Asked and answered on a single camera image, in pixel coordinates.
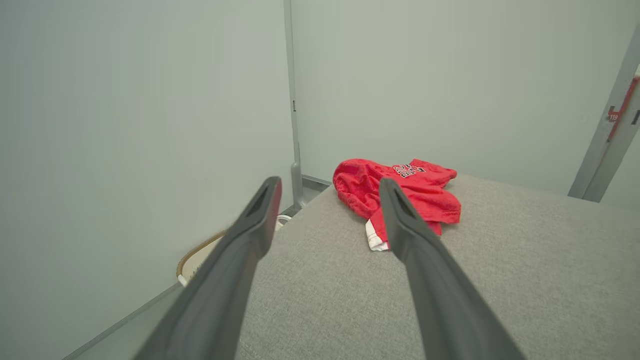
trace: gray fabric surface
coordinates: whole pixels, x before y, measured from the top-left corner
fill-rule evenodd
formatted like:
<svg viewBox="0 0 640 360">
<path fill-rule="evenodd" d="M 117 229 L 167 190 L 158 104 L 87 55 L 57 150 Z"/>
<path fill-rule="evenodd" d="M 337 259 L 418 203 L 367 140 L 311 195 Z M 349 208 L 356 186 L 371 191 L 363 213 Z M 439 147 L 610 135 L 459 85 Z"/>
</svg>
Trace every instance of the gray fabric surface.
<svg viewBox="0 0 640 360">
<path fill-rule="evenodd" d="M 529 359 L 640 359 L 640 214 L 459 176 L 442 241 Z M 259 263 L 238 359 L 424 359 L 404 266 L 325 190 Z"/>
</svg>

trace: floor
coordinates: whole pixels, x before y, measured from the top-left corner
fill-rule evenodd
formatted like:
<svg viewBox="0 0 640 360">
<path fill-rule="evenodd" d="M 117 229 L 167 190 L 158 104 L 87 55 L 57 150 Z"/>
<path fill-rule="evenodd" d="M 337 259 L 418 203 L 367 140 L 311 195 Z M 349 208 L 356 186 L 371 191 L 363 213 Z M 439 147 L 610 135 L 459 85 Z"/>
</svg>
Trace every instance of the floor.
<svg viewBox="0 0 640 360">
<path fill-rule="evenodd" d="M 314 197 L 322 192 L 325 186 L 304 186 L 304 203 L 308 204 Z M 111 333 L 96 345 L 76 357 L 76 360 L 128 360 L 132 359 L 146 338 L 155 329 L 162 316 L 169 310 L 182 288 L 167 294 L 153 306 L 144 310 L 133 319 L 129 320 L 121 328 Z"/>
</svg>

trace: baseboard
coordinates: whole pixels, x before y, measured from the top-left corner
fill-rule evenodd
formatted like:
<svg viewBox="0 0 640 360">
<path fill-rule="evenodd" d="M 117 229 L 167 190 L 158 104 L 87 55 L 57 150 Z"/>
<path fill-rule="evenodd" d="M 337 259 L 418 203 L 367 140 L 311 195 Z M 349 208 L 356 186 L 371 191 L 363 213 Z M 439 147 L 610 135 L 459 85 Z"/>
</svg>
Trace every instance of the baseboard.
<svg viewBox="0 0 640 360">
<path fill-rule="evenodd" d="M 74 360 L 74 359 L 77 359 L 80 355 L 82 355 L 82 353 L 86 352 L 87 350 L 92 348 L 95 344 L 97 344 L 100 341 L 104 340 L 107 336 L 113 334 L 116 330 L 121 328 L 127 322 L 130 322 L 131 320 L 133 320 L 133 318 L 138 316 L 144 310 L 147 310 L 148 308 L 152 307 L 157 302 L 162 300 L 165 296 L 169 295 L 170 293 L 175 291 L 177 288 L 180 288 L 181 286 L 182 285 L 180 285 L 179 282 L 176 282 L 170 288 L 168 288 L 167 290 L 164 290 L 160 295 L 154 297 L 149 302 L 147 302 L 146 304 L 142 305 L 139 309 L 137 309 L 133 313 L 127 315 L 124 319 L 120 320 L 119 322 L 117 322 L 113 326 L 111 326 L 110 328 L 108 328 L 105 331 L 101 332 L 98 336 L 96 336 L 95 338 L 91 339 L 88 343 L 86 343 L 83 346 L 79 347 L 76 351 L 74 351 L 71 354 L 67 355 L 62 360 Z"/>
<path fill-rule="evenodd" d="M 318 179 L 317 177 L 309 175 L 302 175 L 302 186 L 306 186 L 307 188 L 323 191 L 331 185 L 331 181 Z"/>
</svg>

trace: red hoodie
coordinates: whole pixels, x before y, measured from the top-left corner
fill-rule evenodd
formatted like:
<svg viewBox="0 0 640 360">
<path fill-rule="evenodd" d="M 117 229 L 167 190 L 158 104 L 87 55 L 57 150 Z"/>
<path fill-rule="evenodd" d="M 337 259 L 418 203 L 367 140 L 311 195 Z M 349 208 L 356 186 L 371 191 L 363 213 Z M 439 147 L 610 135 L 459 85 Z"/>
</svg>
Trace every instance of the red hoodie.
<svg viewBox="0 0 640 360">
<path fill-rule="evenodd" d="M 380 179 L 391 177 L 404 191 L 418 214 L 441 235 L 440 223 L 460 222 L 460 202 L 443 187 L 456 177 L 453 169 L 413 159 L 410 164 L 386 167 L 373 161 L 351 159 L 333 173 L 338 198 L 356 214 L 369 219 L 365 229 L 371 250 L 388 250 L 385 220 L 380 208 Z"/>
</svg>

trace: basket rim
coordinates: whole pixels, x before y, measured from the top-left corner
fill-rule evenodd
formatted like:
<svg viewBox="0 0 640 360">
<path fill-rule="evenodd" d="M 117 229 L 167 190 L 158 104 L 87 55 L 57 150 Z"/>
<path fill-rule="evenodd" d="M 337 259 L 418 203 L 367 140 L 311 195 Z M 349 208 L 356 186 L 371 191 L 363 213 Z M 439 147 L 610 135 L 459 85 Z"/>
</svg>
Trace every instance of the basket rim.
<svg viewBox="0 0 640 360">
<path fill-rule="evenodd" d="M 182 275 L 182 267 L 184 266 L 184 263 L 187 262 L 187 260 L 193 256 L 193 254 L 195 254 L 196 252 L 204 249 L 207 245 L 209 245 L 210 243 L 220 239 L 221 237 L 223 237 L 225 235 L 225 233 L 227 232 L 228 229 L 222 230 L 221 232 L 219 232 L 218 234 L 215 234 L 214 236 L 211 236 L 209 239 L 205 240 L 203 243 L 199 244 L 198 246 L 196 246 L 195 248 L 189 250 L 189 252 L 182 257 L 182 259 L 180 259 L 180 262 L 178 263 L 178 267 L 175 269 L 175 275 L 176 276 L 181 276 Z"/>
</svg>

